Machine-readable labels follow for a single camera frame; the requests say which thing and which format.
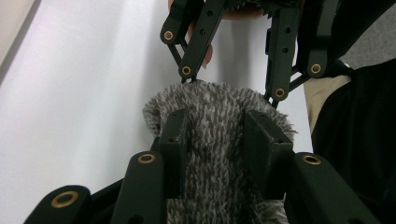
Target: human hand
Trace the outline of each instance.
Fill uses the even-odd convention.
[[[168,9],[171,7],[173,2],[174,0],[168,0]],[[227,11],[223,16],[223,19],[231,20],[231,21],[246,21],[246,20],[258,19],[263,15],[264,15],[264,11],[260,7],[257,7],[254,4],[246,3],[244,6],[235,10],[227,9]],[[191,38],[192,36],[192,32],[195,29],[195,25],[196,25],[196,21],[193,21],[190,24],[189,30],[187,32],[189,38]],[[209,48],[207,49],[206,55],[204,57],[204,61],[202,62],[203,68],[206,68],[206,65],[212,59],[212,55],[213,55],[213,47],[212,45],[210,45]]]

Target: gray knit fabric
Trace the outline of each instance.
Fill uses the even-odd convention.
[[[288,223],[282,201],[264,201],[241,158],[245,111],[265,113],[292,140],[295,131],[258,92],[203,81],[175,84],[143,109],[160,136],[168,115],[186,109],[191,142],[184,199],[167,200],[168,223]]]

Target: white tabletop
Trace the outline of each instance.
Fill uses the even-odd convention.
[[[141,110],[179,82],[159,35],[166,0],[42,0],[0,86],[0,223],[22,223],[49,192],[92,193],[149,150]],[[223,21],[198,78],[264,91],[266,18]],[[304,90],[280,103],[296,151],[311,151]]]

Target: gray towel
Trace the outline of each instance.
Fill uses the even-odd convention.
[[[258,92],[227,84],[175,84],[143,109],[148,129],[160,136],[168,115],[186,109],[191,142],[184,199],[167,200],[168,223],[288,223],[282,201],[265,201],[241,158],[245,111],[265,113],[292,140],[295,131]]]

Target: fingernail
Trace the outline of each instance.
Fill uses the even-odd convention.
[[[206,69],[206,66],[207,66],[207,61],[206,61],[206,59],[204,59],[204,60],[202,61],[201,66],[202,66],[204,69]]]

